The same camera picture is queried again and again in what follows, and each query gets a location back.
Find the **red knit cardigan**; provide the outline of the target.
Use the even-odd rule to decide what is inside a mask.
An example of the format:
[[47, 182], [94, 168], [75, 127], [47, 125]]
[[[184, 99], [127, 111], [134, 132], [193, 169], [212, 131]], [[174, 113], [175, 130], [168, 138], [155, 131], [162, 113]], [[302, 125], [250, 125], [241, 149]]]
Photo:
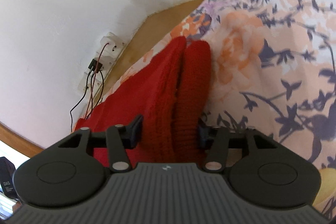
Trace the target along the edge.
[[139, 162], [203, 162], [197, 146], [198, 120], [209, 95], [211, 50], [207, 42], [173, 39], [151, 62], [124, 81], [76, 129], [105, 131], [143, 116], [141, 140], [127, 150]]

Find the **black charger plug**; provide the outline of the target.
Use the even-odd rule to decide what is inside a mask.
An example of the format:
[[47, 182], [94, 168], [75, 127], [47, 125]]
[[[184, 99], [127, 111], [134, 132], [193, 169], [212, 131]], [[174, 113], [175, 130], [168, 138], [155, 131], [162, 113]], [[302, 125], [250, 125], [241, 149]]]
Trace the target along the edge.
[[92, 59], [90, 64], [88, 65], [88, 69], [95, 73], [101, 71], [102, 67], [102, 63], [98, 62], [97, 59]]

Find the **black box with label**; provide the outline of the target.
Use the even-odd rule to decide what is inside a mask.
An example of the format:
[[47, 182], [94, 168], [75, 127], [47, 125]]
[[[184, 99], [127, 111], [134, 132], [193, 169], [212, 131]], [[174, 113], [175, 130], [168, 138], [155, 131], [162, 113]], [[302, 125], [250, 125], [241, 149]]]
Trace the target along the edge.
[[0, 158], [0, 180], [2, 193], [12, 200], [17, 200], [18, 195], [13, 184], [15, 165], [5, 157]]

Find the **floral bed sheet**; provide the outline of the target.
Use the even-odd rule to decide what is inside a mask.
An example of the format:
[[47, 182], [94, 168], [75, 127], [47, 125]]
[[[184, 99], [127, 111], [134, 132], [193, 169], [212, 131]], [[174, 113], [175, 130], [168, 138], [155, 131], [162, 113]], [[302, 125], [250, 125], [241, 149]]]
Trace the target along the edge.
[[321, 172], [314, 206], [335, 217], [335, 0], [204, 0], [113, 85], [145, 67], [177, 36], [209, 43], [203, 118], [255, 128]]

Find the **white wall socket strip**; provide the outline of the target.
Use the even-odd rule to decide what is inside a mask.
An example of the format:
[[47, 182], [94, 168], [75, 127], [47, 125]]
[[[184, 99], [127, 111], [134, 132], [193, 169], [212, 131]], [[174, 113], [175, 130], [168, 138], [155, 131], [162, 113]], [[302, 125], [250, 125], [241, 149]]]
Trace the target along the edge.
[[[117, 60], [120, 58], [126, 47], [127, 43], [125, 43], [121, 38], [112, 32], [108, 32], [105, 36], [102, 37], [100, 40], [100, 45], [94, 53], [93, 58], [98, 60], [98, 57], [100, 57], [99, 63], [102, 64], [100, 71], [102, 72], [104, 80], [106, 80], [111, 69], [115, 66]], [[88, 84], [85, 85], [89, 71], [90, 69], [87, 65], [84, 74], [77, 86], [77, 90], [79, 92], [87, 92], [86, 98], [88, 98], [90, 94], [89, 88], [91, 86], [91, 77], [93, 75], [93, 72], [91, 72]]]

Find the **wooden bed frame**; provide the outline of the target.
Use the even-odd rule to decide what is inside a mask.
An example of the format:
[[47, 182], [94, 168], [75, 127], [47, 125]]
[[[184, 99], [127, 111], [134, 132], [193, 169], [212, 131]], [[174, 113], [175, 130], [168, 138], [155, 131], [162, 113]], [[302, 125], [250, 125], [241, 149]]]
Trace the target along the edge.
[[[151, 50], [165, 34], [171, 31], [203, 1], [188, 1], [148, 16], [105, 79], [103, 94], [106, 95], [135, 62]], [[42, 147], [21, 137], [3, 124], [1, 125], [1, 142], [28, 157], [32, 157], [43, 150]]]

